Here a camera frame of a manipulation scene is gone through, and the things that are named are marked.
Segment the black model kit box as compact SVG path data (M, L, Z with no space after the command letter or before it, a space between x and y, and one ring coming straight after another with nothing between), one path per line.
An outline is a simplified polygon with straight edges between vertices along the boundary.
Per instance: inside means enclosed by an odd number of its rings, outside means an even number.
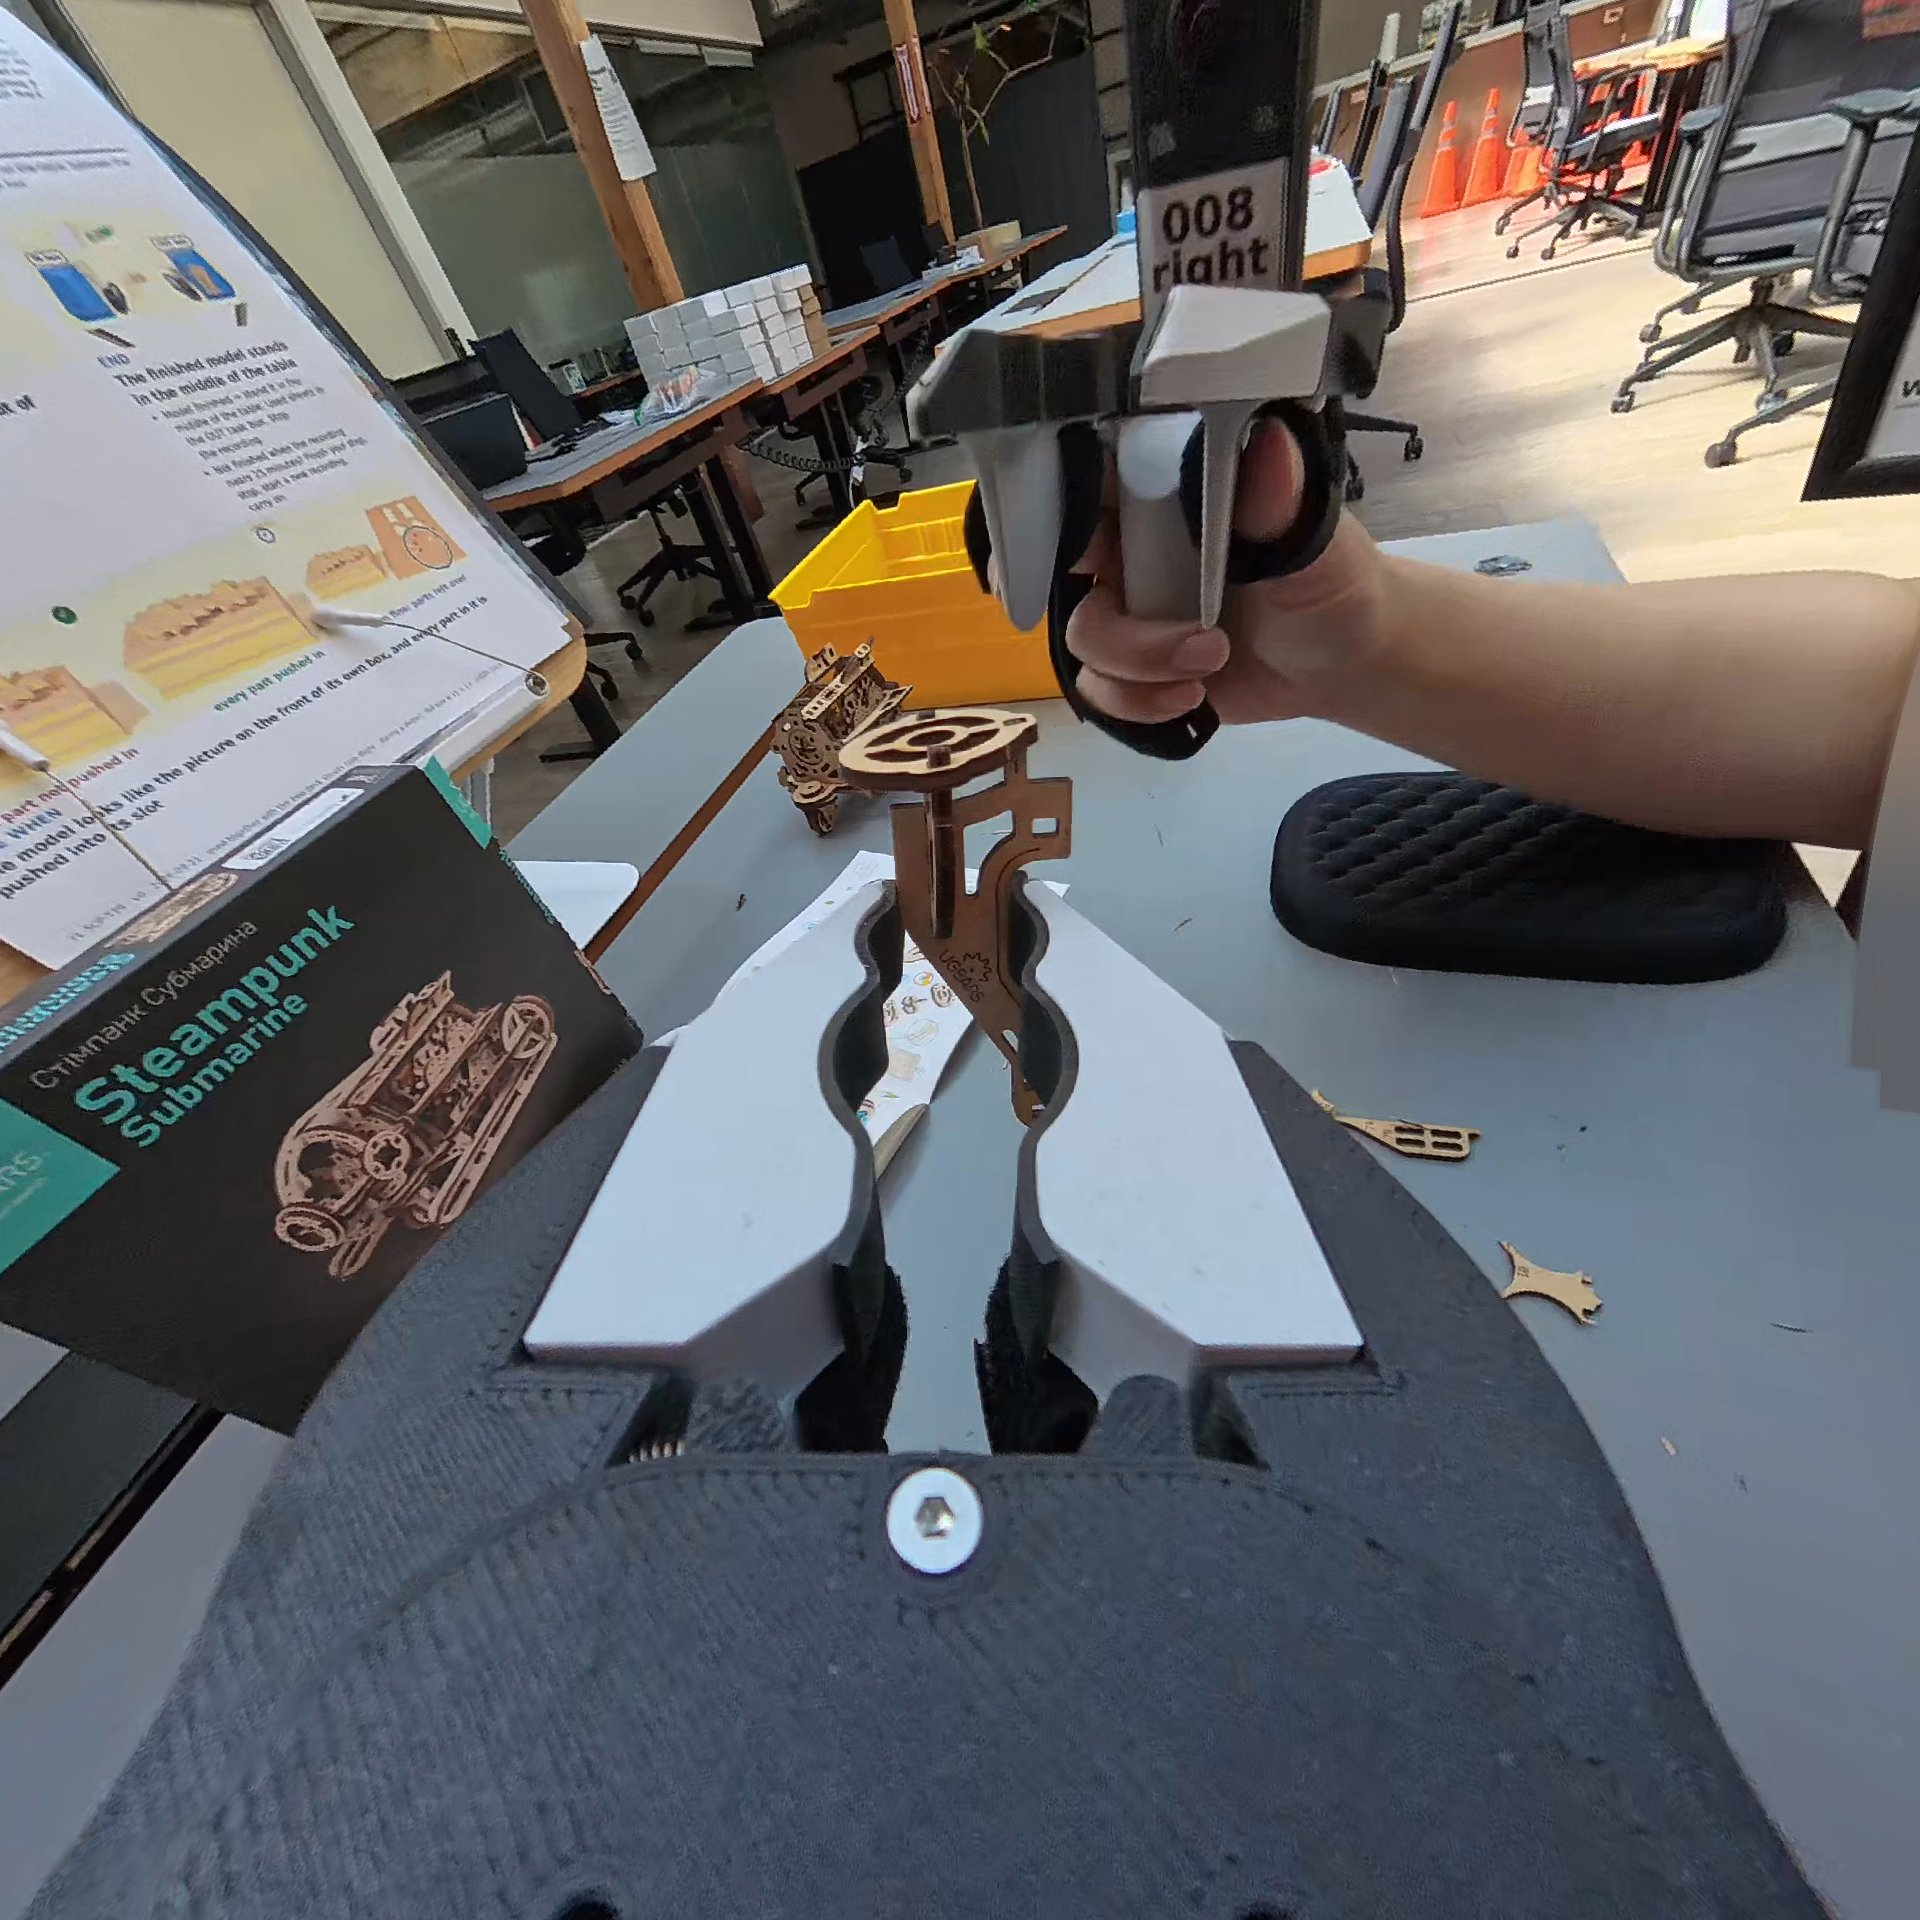
M639 1050L446 778L350 770L5 1007L5 1324L291 1435Z

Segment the wooden fork arm part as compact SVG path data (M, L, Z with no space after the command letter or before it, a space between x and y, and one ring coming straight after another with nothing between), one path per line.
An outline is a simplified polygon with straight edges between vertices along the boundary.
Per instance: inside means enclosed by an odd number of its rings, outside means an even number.
M1032 778L1021 753L973 763L934 755L896 804L894 889L900 924L1012 1070L1021 1123L1043 1096L1021 1062L1021 965L1030 950L1024 872L1070 849L1070 780Z

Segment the black padded wrist rest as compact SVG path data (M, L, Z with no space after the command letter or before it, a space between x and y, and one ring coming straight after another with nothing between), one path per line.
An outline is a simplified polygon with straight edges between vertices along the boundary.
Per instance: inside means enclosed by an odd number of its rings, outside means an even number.
M1692 987L1787 931L1787 852L1621 825L1455 772L1327 780L1282 816L1275 922L1348 963Z

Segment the wooden ring disc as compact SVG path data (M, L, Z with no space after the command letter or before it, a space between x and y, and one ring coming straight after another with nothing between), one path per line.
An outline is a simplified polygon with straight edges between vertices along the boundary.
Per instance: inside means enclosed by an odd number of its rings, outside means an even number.
M878 718L839 746L850 788L938 793L1001 774L1038 738L1032 714L1012 707L925 707Z

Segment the slotted wooden offcut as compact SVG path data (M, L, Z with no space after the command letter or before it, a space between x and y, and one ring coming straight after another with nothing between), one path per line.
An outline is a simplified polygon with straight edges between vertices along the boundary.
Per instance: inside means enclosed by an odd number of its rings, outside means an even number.
M1384 1151L1421 1162L1464 1162L1481 1139L1475 1128L1440 1125L1413 1119L1366 1119L1340 1110L1320 1090L1309 1090L1309 1099L1345 1129L1371 1139Z

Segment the black framed sign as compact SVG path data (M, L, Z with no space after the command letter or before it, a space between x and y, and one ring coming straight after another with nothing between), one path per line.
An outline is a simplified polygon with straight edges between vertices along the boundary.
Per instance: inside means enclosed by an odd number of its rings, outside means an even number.
M1917 492L1917 241L1887 241L1806 471L1803 500Z

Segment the black office chair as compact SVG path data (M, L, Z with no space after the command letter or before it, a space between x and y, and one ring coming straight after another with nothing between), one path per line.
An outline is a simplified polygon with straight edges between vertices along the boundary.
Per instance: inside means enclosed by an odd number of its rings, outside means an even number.
M1833 399L1836 365L1795 369L1787 352L1851 344L1917 109L1917 5L1764 3L1728 24L1730 81L1684 123L1656 261L1695 295L1742 286L1746 300L1648 346L1610 404L1624 415L1644 384L1734 346L1761 393L1707 445L1709 469L1730 468L1749 431Z

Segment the orange traffic cones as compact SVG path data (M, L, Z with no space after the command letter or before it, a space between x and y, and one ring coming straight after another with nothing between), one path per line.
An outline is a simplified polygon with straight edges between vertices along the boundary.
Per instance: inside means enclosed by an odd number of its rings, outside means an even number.
M1542 183L1542 145L1504 109L1500 88L1486 93L1474 123L1460 117L1458 101L1446 103L1420 193L1424 221L1486 206L1511 209Z

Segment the pointed wooden scrap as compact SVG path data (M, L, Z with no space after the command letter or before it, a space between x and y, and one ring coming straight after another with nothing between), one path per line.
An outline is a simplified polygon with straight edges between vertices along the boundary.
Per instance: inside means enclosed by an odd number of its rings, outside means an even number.
M1603 1300L1586 1272L1546 1267L1525 1257L1509 1240L1500 1240L1500 1252L1509 1267L1506 1284L1500 1288L1501 1300L1545 1300L1580 1325L1590 1325L1603 1309Z

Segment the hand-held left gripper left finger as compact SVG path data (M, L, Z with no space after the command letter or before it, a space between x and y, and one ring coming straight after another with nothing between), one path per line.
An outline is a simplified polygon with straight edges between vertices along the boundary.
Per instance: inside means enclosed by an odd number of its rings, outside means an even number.
M532 1312L540 1360L750 1380L809 1449L881 1449L902 1296L860 1105L889 1059L894 888L862 884L665 1050Z

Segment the white instruction booklet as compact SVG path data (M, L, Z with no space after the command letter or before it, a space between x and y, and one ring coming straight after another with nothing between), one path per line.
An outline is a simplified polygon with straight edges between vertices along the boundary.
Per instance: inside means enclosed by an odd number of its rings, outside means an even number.
M787 921L730 975L718 994L729 996L735 987L763 971L781 952L827 922L866 888L892 879L892 854L855 852L801 913ZM860 1125L874 1145L878 1171L886 1171L902 1139L932 1108L946 1066L971 1031L973 1016L953 994L947 978L905 937L900 982L881 1004L881 1024L886 1066L858 1106Z

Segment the person's right hand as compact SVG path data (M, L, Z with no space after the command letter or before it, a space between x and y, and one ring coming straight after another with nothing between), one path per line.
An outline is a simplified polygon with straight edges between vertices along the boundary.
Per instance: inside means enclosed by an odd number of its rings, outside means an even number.
M1406 702L1420 570L1341 523L1309 568L1229 595L1216 626L1130 612L1118 510L1106 504L1067 582L1078 698L1098 719L1162 727L1212 707L1227 724L1322 718L1382 737Z

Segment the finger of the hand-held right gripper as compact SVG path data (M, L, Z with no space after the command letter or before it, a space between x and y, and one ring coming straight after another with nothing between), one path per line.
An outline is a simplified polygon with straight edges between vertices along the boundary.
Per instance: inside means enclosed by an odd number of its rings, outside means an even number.
M1233 570L1237 468L1256 419L1286 419L1327 484L1329 310L1316 295L1172 291L1131 364L1131 612L1218 623Z
M912 431L968 456L998 567L994 595L1018 633L1045 619L1065 518L1070 424L1130 399L1136 325L1043 337L971 323L947 337L908 396Z

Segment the wooden stand with instruction sheet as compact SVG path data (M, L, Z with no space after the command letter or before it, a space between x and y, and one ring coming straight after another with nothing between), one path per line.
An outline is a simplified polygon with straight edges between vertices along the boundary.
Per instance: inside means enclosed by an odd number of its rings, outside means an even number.
M184 157L5 5L1 934L21 991L359 764L584 706L584 620Z

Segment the yellow plastic bin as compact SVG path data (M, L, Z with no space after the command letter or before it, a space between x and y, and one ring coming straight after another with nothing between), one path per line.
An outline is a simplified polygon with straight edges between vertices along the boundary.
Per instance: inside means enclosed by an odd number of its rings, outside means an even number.
M880 673L915 707L1029 707L1058 695L1045 630L1018 633L966 557L971 481L860 502L781 582L804 655L873 643Z

